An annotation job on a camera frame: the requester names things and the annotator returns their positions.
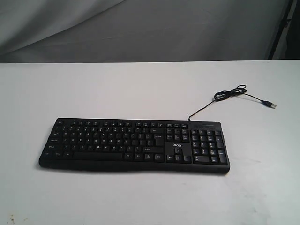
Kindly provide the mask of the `black acer keyboard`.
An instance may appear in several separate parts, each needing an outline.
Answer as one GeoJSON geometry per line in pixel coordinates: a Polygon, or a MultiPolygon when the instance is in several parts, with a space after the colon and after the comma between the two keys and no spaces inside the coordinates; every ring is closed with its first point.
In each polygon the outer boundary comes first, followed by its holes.
{"type": "Polygon", "coordinates": [[[39,158],[43,168],[225,174],[219,122],[58,118],[39,158]]]}

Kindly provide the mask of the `black stand pole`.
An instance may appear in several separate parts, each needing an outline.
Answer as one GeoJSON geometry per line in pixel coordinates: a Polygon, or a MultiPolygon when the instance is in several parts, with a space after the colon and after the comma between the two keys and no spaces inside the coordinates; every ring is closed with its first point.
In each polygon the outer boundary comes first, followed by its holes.
{"type": "Polygon", "coordinates": [[[289,0],[283,9],[278,29],[274,35],[267,60],[283,60],[287,50],[288,31],[296,11],[298,0],[289,0]]]}

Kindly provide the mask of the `grey backdrop cloth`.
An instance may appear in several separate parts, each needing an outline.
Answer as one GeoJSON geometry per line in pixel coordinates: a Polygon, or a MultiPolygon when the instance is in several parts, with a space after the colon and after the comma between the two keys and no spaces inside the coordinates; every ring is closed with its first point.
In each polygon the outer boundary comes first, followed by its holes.
{"type": "Polygon", "coordinates": [[[286,0],[3,0],[2,63],[265,60],[286,0]]]}

